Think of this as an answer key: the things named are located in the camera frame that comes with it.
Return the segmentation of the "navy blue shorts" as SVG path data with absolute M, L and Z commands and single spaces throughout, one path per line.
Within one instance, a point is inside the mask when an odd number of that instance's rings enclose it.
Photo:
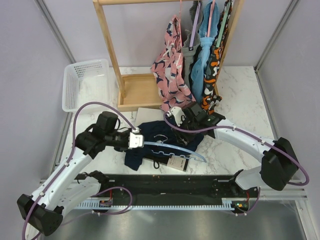
M 185 148 L 193 152 L 197 150 L 198 145 L 204 139 L 202 134 L 197 133 L 191 136 L 190 142 L 183 143 L 182 141 L 177 140 L 173 130 L 163 120 L 144 122 L 138 127 L 140 129 L 140 133 L 144 136 L 144 140 L 147 142 L 169 144 Z M 125 152 L 124 165 L 134 171 L 137 171 L 143 163 L 143 159 L 147 159 L 153 161 L 153 167 L 158 169 L 160 164 L 166 165 L 172 155 L 190 156 L 188 152 L 182 150 L 156 145 L 146 145 L 143 148 L 127 150 Z

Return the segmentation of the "light blue hanger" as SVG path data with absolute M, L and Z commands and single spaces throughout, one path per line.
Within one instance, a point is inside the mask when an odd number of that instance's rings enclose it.
M 194 160 L 198 162 L 207 163 L 206 158 L 197 153 L 196 150 L 199 144 L 204 139 L 203 136 L 199 134 L 195 136 L 195 139 L 189 142 L 187 145 L 183 145 L 178 143 L 176 140 L 171 143 L 167 143 L 167 141 L 163 142 L 161 140 L 157 141 L 144 141 L 144 146 L 150 148 L 150 150 L 157 155 L 163 156 L 175 156 L 180 158 L 185 158 L 187 160 Z

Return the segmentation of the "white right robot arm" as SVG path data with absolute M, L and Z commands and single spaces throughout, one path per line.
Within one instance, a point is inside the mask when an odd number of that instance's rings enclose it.
M 287 139 L 273 140 L 247 132 L 219 113 L 208 114 L 196 102 L 183 108 L 174 106 L 167 116 L 174 120 L 177 126 L 174 132 L 183 143 L 201 133 L 239 148 L 260 163 L 258 167 L 241 169 L 233 175 L 229 191 L 235 197 L 260 185 L 282 191 L 299 169 L 296 154 Z

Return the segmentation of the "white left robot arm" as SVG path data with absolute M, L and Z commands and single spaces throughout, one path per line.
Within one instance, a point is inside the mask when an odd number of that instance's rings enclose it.
M 108 177 L 98 170 L 87 174 L 84 181 L 76 186 L 70 185 L 80 171 L 106 147 L 128 150 L 143 146 L 139 128 L 131 126 L 124 131 L 116 128 L 119 117 L 123 117 L 123 114 L 102 112 L 96 123 L 73 136 L 69 156 L 48 179 L 32 194 L 22 194 L 18 198 L 18 209 L 24 219 L 22 239 L 26 239 L 28 227 L 37 231 L 34 239 L 39 235 L 53 234 L 62 224 L 64 217 L 78 204 L 89 197 L 104 197 L 109 193 Z

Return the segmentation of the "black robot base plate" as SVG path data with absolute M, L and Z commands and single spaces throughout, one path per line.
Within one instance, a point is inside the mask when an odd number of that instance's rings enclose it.
M 219 205 L 258 196 L 257 187 L 243 190 L 232 175 L 106 174 L 98 191 L 124 206 Z

